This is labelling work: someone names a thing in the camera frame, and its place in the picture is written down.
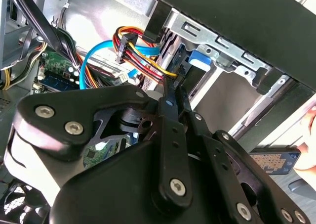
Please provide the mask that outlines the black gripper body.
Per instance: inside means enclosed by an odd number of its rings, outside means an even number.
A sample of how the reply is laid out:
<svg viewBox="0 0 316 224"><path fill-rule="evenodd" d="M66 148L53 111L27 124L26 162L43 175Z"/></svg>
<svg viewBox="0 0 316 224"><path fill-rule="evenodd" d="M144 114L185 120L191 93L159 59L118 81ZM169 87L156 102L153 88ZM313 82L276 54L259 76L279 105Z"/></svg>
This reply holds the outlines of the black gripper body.
<svg viewBox="0 0 316 224"><path fill-rule="evenodd" d="M208 166L188 158L193 201L186 210L162 213L151 196L155 149L149 143L126 149L71 178L49 214L51 224L235 224Z"/></svg>

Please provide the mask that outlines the person hand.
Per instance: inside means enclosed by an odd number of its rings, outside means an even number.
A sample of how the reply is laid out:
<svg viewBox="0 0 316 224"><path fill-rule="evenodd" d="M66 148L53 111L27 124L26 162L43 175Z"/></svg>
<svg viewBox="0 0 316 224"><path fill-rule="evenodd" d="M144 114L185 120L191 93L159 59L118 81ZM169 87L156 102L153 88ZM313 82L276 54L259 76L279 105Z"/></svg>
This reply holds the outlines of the person hand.
<svg viewBox="0 0 316 224"><path fill-rule="evenodd" d="M298 146L301 155L294 168L307 170L316 166L316 106L303 116L300 124L303 143Z"/></svg>

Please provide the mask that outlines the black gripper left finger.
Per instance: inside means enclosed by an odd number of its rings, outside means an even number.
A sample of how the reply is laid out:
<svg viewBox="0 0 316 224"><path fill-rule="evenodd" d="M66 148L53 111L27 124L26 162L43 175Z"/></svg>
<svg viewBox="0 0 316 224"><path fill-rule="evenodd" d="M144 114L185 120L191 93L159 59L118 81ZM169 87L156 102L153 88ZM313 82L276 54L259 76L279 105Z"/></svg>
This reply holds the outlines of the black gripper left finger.
<svg viewBox="0 0 316 224"><path fill-rule="evenodd" d="M155 149L153 196L164 206L192 200L180 89L163 79L164 95L150 98L134 85L34 94L16 107L4 163L52 205L62 186L83 171L83 152L127 132Z"/></svg>

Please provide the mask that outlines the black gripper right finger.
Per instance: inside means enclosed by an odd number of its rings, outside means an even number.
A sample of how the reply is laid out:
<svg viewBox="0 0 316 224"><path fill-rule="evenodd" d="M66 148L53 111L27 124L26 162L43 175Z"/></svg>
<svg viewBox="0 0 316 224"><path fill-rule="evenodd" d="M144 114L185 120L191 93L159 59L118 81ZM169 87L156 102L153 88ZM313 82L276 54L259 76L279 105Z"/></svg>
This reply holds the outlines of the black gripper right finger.
<svg viewBox="0 0 316 224"><path fill-rule="evenodd" d="M212 134L191 109L186 91L175 91L187 127L189 153L206 169L211 201L221 224L308 224L307 215L252 157L223 130Z"/></svg>

